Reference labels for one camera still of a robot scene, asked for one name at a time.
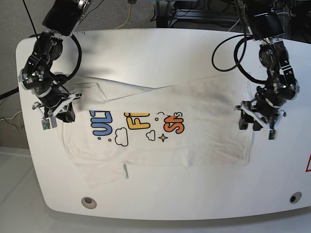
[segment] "white wire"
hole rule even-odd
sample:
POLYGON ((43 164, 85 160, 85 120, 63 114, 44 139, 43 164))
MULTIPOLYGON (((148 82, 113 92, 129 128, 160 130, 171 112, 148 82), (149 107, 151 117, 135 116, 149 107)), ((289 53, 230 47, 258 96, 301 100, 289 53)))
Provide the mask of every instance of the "white wire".
POLYGON ((239 21, 240 19, 235 24, 232 25, 232 27, 228 30, 228 32, 231 31, 239 23, 239 21))
POLYGON ((2 119, 0 119, 0 121, 1 120, 13 120, 17 116, 17 114, 19 114, 19 113, 21 113, 21 111, 15 113, 15 115, 12 118, 2 118, 2 119))

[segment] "cloud graphic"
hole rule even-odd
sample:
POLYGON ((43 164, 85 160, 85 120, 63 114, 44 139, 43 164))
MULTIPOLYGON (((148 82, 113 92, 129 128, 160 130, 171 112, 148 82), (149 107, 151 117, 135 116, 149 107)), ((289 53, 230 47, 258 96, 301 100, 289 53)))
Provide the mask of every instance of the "cloud graphic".
POLYGON ((174 116, 175 116, 175 117, 182 117, 182 116, 183 116, 183 114, 182 114, 182 113, 180 113, 180 112, 178 112, 178 113, 174 113, 174 116))
POLYGON ((156 139, 156 132, 154 130, 151 130, 149 133, 146 133, 146 137, 149 141, 155 141, 156 139))
POLYGON ((115 142, 119 146, 127 147, 128 139, 127 139, 126 128, 121 128, 121 129, 116 130, 115 142))

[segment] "star graphic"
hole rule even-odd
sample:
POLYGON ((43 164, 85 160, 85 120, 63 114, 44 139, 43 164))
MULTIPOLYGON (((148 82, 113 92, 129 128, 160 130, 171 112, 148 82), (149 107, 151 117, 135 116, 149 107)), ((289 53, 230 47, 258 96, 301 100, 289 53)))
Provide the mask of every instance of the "star graphic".
POLYGON ((166 136, 164 136, 164 134, 162 134, 162 136, 161 137, 158 137, 159 139, 162 139, 162 142, 164 142, 164 140, 166 139, 166 138, 168 138, 168 137, 166 137, 166 136))

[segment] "warning sign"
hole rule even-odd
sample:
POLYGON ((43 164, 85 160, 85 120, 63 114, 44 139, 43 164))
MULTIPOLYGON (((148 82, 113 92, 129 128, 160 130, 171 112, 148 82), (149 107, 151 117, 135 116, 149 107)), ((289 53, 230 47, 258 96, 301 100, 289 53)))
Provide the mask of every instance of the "warning sign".
POLYGON ((309 162, 308 162, 308 166, 307 166, 306 172, 311 171, 310 161, 311 161, 311 155, 310 155, 310 158, 309 158, 309 162))

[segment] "white table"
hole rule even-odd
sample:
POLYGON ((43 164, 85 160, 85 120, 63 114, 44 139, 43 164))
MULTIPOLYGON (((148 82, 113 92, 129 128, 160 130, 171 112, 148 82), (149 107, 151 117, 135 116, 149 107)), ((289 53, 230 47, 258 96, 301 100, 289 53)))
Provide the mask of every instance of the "white table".
MULTIPOLYGON (((78 76, 160 87, 220 74, 212 68, 211 54, 219 42, 234 33, 186 29, 131 29, 79 32, 83 48, 78 76)), ((35 39, 17 47, 17 73, 31 54, 35 39)), ((230 41, 219 49, 216 63, 233 65, 230 41)), ((20 86, 29 147, 46 204, 53 210, 114 218, 190 220, 260 215, 311 206, 311 172, 306 172, 310 143, 311 46, 285 41, 301 91, 284 109, 276 141, 256 132, 246 166, 142 167, 129 166, 131 178, 92 190, 62 150, 53 130, 43 131, 40 116, 31 109, 37 98, 20 86), (301 192, 296 204, 290 196, 301 192), (97 202, 93 210, 81 198, 97 202)), ((266 69, 258 59, 259 43, 249 42, 242 65, 259 79, 266 69)), ((53 72, 71 73, 77 59, 67 39, 53 72)))

